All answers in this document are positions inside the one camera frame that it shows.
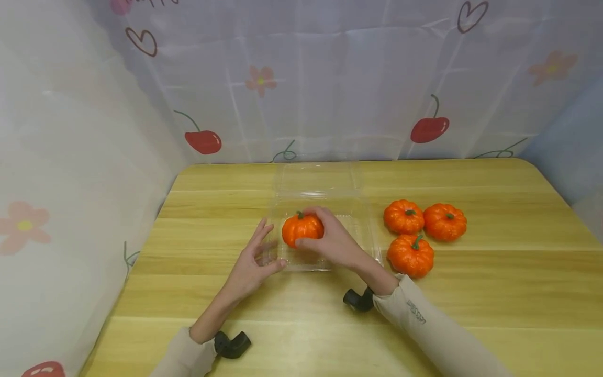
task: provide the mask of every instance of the wood grain surface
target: wood grain surface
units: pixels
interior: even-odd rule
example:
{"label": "wood grain surface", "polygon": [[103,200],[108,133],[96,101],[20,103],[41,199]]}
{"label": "wood grain surface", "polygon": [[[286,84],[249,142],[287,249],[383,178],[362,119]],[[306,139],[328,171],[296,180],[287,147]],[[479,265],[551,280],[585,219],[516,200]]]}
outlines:
{"label": "wood grain surface", "polygon": [[[170,339],[226,280],[274,197],[274,164],[194,165],[177,177],[86,363],[85,377],[146,377]],[[519,159],[361,162],[376,241],[393,240],[382,211],[406,198],[462,209],[467,233],[430,240],[425,295],[516,376],[599,376],[600,243],[536,168]],[[364,284],[342,270],[282,273],[240,305],[224,330],[253,346],[212,376],[439,376],[375,310],[341,299]]]}

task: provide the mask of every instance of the black wrist strap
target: black wrist strap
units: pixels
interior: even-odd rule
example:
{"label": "black wrist strap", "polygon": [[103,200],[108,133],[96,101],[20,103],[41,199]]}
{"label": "black wrist strap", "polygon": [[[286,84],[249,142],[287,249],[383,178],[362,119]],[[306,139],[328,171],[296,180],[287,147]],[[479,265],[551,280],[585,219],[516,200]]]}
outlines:
{"label": "black wrist strap", "polygon": [[238,359],[251,346],[251,340],[247,334],[240,332],[233,340],[222,331],[218,331],[213,339],[213,348],[216,353],[227,359]]}
{"label": "black wrist strap", "polygon": [[369,287],[367,287],[362,296],[356,293],[355,290],[348,290],[346,295],[343,296],[343,302],[350,305],[354,310],[364,313],[373,309],[373,294],[373,291]]}

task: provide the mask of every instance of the cherry stem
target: cherry stem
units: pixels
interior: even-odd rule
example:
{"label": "cherry stem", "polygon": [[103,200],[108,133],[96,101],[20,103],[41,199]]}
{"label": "cherry stem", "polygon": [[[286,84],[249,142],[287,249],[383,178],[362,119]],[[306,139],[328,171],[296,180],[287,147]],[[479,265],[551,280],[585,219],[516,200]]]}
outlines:
{"label": "cherry stem", "polygon": [[434,118],[438,115],[438,110],[440,109],[440,100],[438,100],[438,97],[436,97],[435,95],[431,95],[434,99],[435,99],[435,113],[434,113]]}
{"label": "cherry stem", "polygon": [[185,117],[189,118],[191,120],[191,122],[193,123],[193,125],[195,126],[195,128],[197,129],[197,131],[201,132],[201,130],[199,129],[199,126],[197,125],[197,123],[194,120],[192,120],[192,118],[190,116],[188,116],[187,114],[185,114],[185,113],[183,113],[181,111],[178,111],[178,110],[174,110],[174,112],[178,113],[178,114],[182,114]]}
{"label": "cherry stem", "polygon": [[423,235],[421,234],[421,235],[419,235],[419,236],[417,237],[417,239],[415,239],[415,242],[414,242],[414,243],[412,244],[412,246],[411,246],[411,247],[412,247],[414,250],[418,250],[418,242],[419,242],[419,241],[420,241],[422,238],[423,238]]}

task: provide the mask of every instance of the orange pumpkin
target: orange pumpkin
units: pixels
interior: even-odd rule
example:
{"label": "orange pumpkin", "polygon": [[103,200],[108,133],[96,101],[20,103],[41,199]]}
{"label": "orange pumpkin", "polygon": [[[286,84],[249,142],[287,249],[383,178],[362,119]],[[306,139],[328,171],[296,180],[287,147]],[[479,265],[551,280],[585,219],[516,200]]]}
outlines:
{"label": "orange pumpkin", "polygon": [[434,204],[423,213],[425,232],[435,239],[454,241],[467,231],[467,218],[449,204]]}
{"label": "orange pumpkin", "polygon": [[398,236],[387,250],[387,259],[394,269],[410,277],[423,277],[434,267],[434,250],[423,235]]}
{"label": "orange pumpkin", "polygon": [[387,228],[398,234],[417,234],[425,225],[423,211],[413,202],[396,200],[383,212]]}
{"label": "orange pumpkin", "polygon": [[298,238],[322,238],[324,226],[316,215],[304,215],[301,211],[297,211],[297,215],[285,220],[282,235],[283,241],[289,247],[296,249],[295,240]]}

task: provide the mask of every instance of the clear plastic container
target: clear plastic container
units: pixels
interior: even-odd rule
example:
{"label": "clear plastic container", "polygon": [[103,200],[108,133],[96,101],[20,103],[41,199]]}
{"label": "clear plastic container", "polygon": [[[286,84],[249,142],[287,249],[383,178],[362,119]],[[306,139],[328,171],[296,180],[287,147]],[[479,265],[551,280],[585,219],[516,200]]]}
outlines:
{"label": "clear plastic container", "polygon": [[270,239],[274,248],[264,263],[274,258],[288,261],[289,271],[326,271],[331,264],[310,250],[292,249],[282,238],[285,220],[306,207],[327,207],[346,227],[356,242],[382,264],[374,242],[370,205],[361,195],[357,162],[294,162],[279,164],[268,222],[274,224]]}

